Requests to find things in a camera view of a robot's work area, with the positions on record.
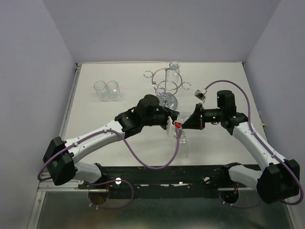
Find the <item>clear wine glass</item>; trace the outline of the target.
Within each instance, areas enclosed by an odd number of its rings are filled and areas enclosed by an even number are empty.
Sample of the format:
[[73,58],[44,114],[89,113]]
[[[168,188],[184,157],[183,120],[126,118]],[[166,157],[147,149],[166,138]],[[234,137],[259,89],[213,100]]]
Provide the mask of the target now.
[[107,101],[109,99],[108,90],[104,81],[97,81],[93,87],[101,101]]
[[178,62],[169,63],[169,70],[167,72],[167,78],[174,83],[178,83],[180,73],[180,64]]
[[119,88],[119,84],[116,81],[109,81],[106,84],[108,93],[109,93],[109,97],[111,100],[113,101],[118,101],[121,98],[121,91]]
[[[181,124],[183,124],[189,117],[189,112],[180,112],[179,114],[179,120]],[[179,144],[179,151],[177,154],[178,158],[187,158],[190,152],[190,139],[186,135],[185,130],[183,129],[180,136],[180,144]]]

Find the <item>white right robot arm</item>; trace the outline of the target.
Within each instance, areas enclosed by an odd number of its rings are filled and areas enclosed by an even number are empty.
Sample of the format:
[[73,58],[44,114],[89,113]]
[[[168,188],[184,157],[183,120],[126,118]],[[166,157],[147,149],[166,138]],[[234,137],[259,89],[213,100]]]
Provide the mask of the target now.
[[248,117],[236,110],[232,91],[217,92],[217,108],[204,109],[195,106],[193,114],[183,122],[184,129],[203,130],[206,123],[220,123],[228,133],[239,140],[257,162],[260,170],[249,169],[240,163],[222,167],[220,183],[230,187],[235,182],[257,191],[261,200],[272,204],[297,196],[300,193],[300,166],[277,153],[253,129]]

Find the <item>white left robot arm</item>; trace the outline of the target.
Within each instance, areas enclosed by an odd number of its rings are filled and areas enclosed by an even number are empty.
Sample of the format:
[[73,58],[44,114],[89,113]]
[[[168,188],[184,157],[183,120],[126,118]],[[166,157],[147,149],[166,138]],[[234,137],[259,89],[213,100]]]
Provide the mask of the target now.
[[81,160],[94,151],[117,141],[124,141],[142,131],[145,126],[160,126],[168,133],[176,134],[179,112],[160,106],[159,99],[147,94],[138,104],[118,114],[105,126],[72,139],[51,140],[42,160],[54,185],[60,186],[73,179],[89,182],[94,188],[102,188],[106,177],[98,164]]

